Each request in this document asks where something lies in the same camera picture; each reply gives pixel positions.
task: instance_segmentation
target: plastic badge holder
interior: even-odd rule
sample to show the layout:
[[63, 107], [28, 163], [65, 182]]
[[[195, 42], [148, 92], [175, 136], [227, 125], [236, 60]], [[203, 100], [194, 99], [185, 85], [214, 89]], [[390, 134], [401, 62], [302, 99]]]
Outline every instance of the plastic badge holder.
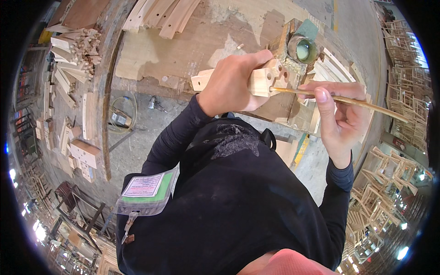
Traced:
[[138, 216], [160, 214], [171, 194], [177, 168], [152, 175], [135, 176], [127, 184], [116, 202], [116, 214], [129, 215], [137, 211]]

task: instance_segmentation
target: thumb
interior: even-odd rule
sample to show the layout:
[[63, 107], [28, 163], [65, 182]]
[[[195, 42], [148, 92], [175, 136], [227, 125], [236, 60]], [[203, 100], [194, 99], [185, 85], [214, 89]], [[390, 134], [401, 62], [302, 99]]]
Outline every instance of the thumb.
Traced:
[[323, 87], [315, 89], [316, 104], [321, 115], [321, 135], [333, 135], [338, 132], [334, 118], [334, 101], [328, 90]]

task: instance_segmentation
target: left hand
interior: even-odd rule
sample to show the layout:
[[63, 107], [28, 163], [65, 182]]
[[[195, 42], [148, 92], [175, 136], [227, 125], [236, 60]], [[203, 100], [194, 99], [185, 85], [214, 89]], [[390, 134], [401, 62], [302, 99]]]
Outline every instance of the left hand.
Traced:
[[336, 102], [335, 113], [331, 95], [365, 100], [363, 85], [359, 82], [311, 81], [298, 89], [315, 91], [316, 104], [321, 115], [321, 140], [336, 168], [346, 168], [350, 164], [353, 145], [368, 127], [368, 109]]

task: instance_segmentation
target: black long-sleeve shirt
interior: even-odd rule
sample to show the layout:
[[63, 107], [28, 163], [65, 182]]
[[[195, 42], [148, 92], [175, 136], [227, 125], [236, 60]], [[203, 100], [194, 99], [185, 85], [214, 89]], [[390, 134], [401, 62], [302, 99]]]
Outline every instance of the black long-sleeve shirt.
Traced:
[[117, 260], [125, 274], [236, 274], [269, 251], [293, 249], [335, 270], [345, 242], [353, 166], [331, 159], [317, 207], [276, 152], [244, 121], [213, 120], [194, 96], [155, 141], [141, 174], [180, 175], [162, 213], [117, 216]]

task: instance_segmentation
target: stack of wooden pieces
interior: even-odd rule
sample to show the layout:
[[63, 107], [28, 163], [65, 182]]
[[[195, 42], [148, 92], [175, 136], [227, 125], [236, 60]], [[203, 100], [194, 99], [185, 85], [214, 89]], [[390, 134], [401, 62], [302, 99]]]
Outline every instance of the stack of wooden pieces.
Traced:
[[159, 36], [172, 39], [182, 33], [200, 0], [139, 0], [122, 29], [137, 33], [139, 27], [161, 29]]
[[93, 65], [101, 61], [97, 51], [100, 37], [97, 30], [84, 28], [51, 37], [51, 51], [59, 62], [55, 78], [62, 82], [63, 89], [69, 91], [75, 79], [85, 83], [93, 77]]

